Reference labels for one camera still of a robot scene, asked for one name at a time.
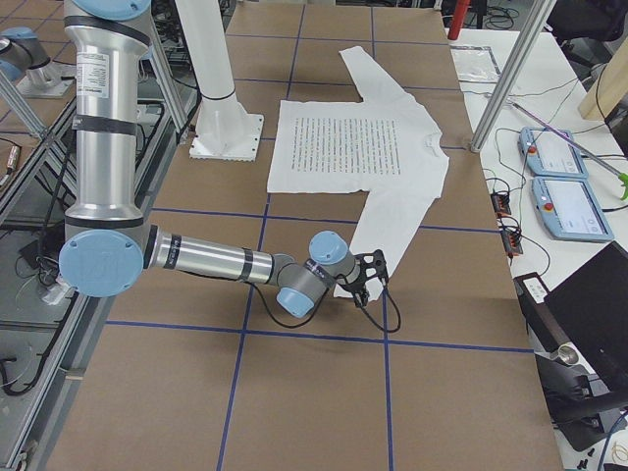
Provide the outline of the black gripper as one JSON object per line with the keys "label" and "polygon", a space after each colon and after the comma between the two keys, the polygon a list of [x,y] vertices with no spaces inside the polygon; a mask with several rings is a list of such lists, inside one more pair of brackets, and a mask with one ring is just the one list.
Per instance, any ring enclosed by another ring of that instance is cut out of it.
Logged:
{"label": "black gripper", "polygon": [[342,276],[342,288],[353,294],[356,307],[368,304],[369,292],[366,288],[366,283],[366,269],[361,264],[355,265],[349,274]]}

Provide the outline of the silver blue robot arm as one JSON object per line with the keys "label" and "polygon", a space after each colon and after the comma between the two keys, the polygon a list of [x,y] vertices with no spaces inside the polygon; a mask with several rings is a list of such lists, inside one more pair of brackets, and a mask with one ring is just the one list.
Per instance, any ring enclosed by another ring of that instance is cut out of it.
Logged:
{"label": "silver blue robot arm", "polygon": [[34,31],[16,26],[1,31],[1,71],[10,81],[27,77],[35,88],[61,82],[61,72]]}
{"label": "silver blue robot arm", "polygon": [[77,49],[77,191],[65,214],[66,240],[59,254],[64,281],[92,297],[130,288],[149,268],[279,288],[278,300],[295,317],[314,309],[331,288],[348,292],[358,307],[369,299],[367,263],[337,234],[325,231],[297,263],[269,254],[189,236],[152,225],[147,217],[169,166],[141,183],[136,171],[137,75],[150,57],[173,117],[187,123],[177,88],[158,50],[147,1],[68,1],[68,37]]}

